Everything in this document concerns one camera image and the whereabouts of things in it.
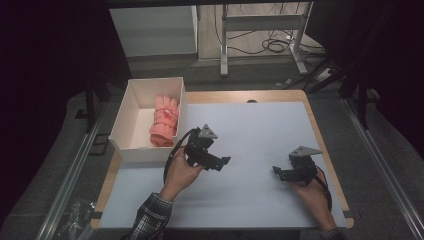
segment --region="open box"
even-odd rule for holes
[[[150,142],[156,95],[179,100],[179,117],[174,146],[187,132],[187,101],[183,78],[130,79],[109,140],[126,162],[166,161],[173,147],[156,147]]]

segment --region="person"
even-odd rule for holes
[[[180,148],[172,160],[162,190],[159,193],[151,193],[149,198],[141,205],[137,211],[131,233],[124,236],[123,239],[163,239],[163,229],[171,216],[173,201],[178,193],[196,180],[202,170],[203,166],[201,165],[189,166],[185,158],[184,147]],[[318,176],[325,181],[321,170],[318,171]],[[323,189],[315,179],[307,186],[302,186],[299,183],[291,183],[291,186],[317,220],[321,230],[321,239],[346,239],[328,210]]]

